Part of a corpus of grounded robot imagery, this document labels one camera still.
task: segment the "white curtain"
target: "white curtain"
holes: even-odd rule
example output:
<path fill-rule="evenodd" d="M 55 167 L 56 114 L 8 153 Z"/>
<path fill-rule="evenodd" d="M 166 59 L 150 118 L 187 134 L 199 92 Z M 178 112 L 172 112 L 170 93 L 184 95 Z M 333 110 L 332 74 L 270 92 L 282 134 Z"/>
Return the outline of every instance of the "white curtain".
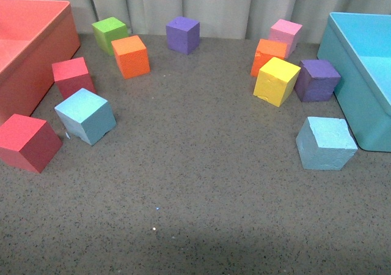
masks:
<path fill-rule="evenodd" d="M 107 17 L 135 34 L 165 34 L 177 16 L 199 20 L 202 37 L 267 38 L 280 18 L 303 24 L 301 41 L 319 43 L 330 12 L 391 14 L 391 0 L 68 0 L 80 33 Z"/>

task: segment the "pink cube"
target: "pink cube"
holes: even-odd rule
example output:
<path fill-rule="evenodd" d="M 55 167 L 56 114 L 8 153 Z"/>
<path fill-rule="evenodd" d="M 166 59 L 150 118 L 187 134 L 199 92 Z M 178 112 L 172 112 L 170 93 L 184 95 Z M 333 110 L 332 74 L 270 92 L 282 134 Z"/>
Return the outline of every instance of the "pink cube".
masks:
<path fill-rule="evenodd" d="M 64 100 L 82 88 L 96 93 L 83 57 L 53 63 L 52 69 L 54 82 Z"/>
<path fill-rule="evenodd" d="M 288 44 L 285 58 L 288 58 L 296 48 L 300 37 L 301 27 L 302 25 L 298 23 L 292 23 L 287 20 L 278 20 L 278 22 L 270 28 L 269 40 Z"/>
<path fill-rule="evenodd" d="M 0 126 L 0 159 L 13 167 L 41 173 L 61 146 L 46 120 L 14 114 Z"/>

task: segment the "foam block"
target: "foam block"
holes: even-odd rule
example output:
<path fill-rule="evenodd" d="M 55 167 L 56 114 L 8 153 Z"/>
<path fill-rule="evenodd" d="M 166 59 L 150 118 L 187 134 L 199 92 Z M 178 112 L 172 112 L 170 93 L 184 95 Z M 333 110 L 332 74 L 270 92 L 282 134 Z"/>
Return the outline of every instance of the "foam block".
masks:
<path fill-rule="evenodd" d="M 281 106 L 292 93 L 299 71 L 300 67 L 273 57 L 261 67 L 254 95 L 274 106 Z"/>
<path fill-rule="evenodd" d="M 301 33 L 301 27 L 302 25 L 298 23 L 293 23 L 287 20 L 278 20 L 278 22 L 273 24 L 270 28 L 269 40 L 288 44 L 285 58 L 288 58 L 296 48 Z"/>
<path fill-rule="evenodd" d="M 14 114 L 0 126 L 0 159 L 13 167 L 41 173 L 61 146 L 42 119 Z"/>
<path fill-rule="evenodd" d="M 251 76 L 258 76 L 259 69 L 273 57 L 284 59 L 287 53 L 288 44 L 276 41 L 259 40 L 255 51 L 254 63 L 251 68 Z"/>
<path fill-rule="evenodd" d="M 294 85 L 299 99 L 308 101 L 330 100 L 341 76 L 327 60 L 301 60 L 298 79 Z"/>
<path fill-rule="evenodd" d="M 74 93 L 55 110 L 66 129 L 90 145 L 116 125 L 109 102 L 86 89 Z"/>
<path fill-rule="evenodd" d="M 125 79 L 150 72 L 147 47 L 138 35 L 111 43 L 117 65 Z"/>
<path fill-rule="evenodd" d="M 340 170 L 357 152 L 345 119 L 308 117 L 296 144 L 304 169 Z"/>
<path fill-rule="evenodd" d="M 54 83 L 64 99 L 82 87 L 96 93 L 95 87 L 83 57 L 52 64 Z"/>
<path fill-rule="evenodd" d="M 190 54 L 200 45 L 200 22 L 178 16 L 166 25 L 167 46 L 183 54 Z"/>
<path fill-rule="evenodd" d="M 93 23 L 92 29 L 98 46 L 109 55 L 114 55 L 111 45 L 112 41 L 129 36 L 126 24 L 115 17 L 109 17 Z"/>

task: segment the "speckled floor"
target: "speckled floor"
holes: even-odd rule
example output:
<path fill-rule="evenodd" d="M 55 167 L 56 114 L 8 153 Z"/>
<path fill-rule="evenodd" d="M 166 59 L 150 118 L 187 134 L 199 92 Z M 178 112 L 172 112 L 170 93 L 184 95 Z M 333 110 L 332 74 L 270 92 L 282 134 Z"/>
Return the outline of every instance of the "speckled floor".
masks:
<path fill-rule="evenodd" d="M 255 41 L 203 38 L 186 56 L 141 38 L 152 71 L 125 81 L 81 35 L 117 119 L 102 140 L 65 136 L 54 86 L 33 116 L 60 151 L 42 174 L 0 163 L 0 274 L 391 274 L 391 153 L 301 166 L 295 137 L 307 116 L 343 117 L 334 97 L 253 96 Z"/>

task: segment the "block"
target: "block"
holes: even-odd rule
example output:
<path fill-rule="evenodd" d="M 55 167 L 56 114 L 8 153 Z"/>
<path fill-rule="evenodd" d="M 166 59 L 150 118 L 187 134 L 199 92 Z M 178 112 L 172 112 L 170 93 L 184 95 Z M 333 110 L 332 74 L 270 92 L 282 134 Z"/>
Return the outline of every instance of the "block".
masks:
<path fill-rule="evenodd" d="M 42 119 L 14 114 L 0 126 L 0 159 L 12 167 L 41 173 L 61 146 Z"/>
<path fill-rule="evenodd" d="M 112 41 L 129 36 L 126 24 L 115 17 L 93 23 L 92 29 L 98 46 L 109 55 L 114 55 Z"/>
<path fill-rule="evenodd" d="M 328 60 L 301 60 L 298 79 L 294 85 L 302 102 L 328 101 L 341 76 Z"/>
<path fill-rule="evenodd" d="M 94 145 L 116 121 L 107 100 L 80 89 L 54 108 L 68 132 Z"/>
<path fill-rule="evenodd" d="M 254 63 L 251 68 L 251 76 L 258 76 L 259 69 L 273 57 L 284 59 L 287 53 L 287 48 L 287 43 L 270 41 L 261 38 L 259 40 L 257 50 L 255 51 Z"/>
<path fill-rule="evenodd" d="M 183 54 L 190 54 L 200 45 L 200 22 L 178 16 L 166 25 L 167 46 Z"/>
<path fill-rule="evenodd" d="M 111 43 L 123 78 L 129 79 L 150 72 L 147 47 L 138 35 Z"/>
<path fill-rule="evenodd" d="M 292 93 L 299 72 L 297 65 L 273 57 L 259 70 L 254 96 L 281 106 Z"/>
<path fill-rule="evenodd" d="M 340 170 L 357 152 L 345 119 L 308 117 L 296 144 L 304 169 Z"/>
<path fill-rule="evenodd" d="M 269 40 L 288 44 L 285 58 L 288 58 L 296 48 L 300 38 L 301 27 L 302 25 L 298 23 L 293 23 L 287 20 L 278 20 L 278 22 L 273 24 L 270 28 Z"/>
<path fill-rule="evenodd" d="M 52 69 L 54 83 L 64 99 L 69 98 L 81 88 L 96 93 L 83 57 L 53 63 Z"/>

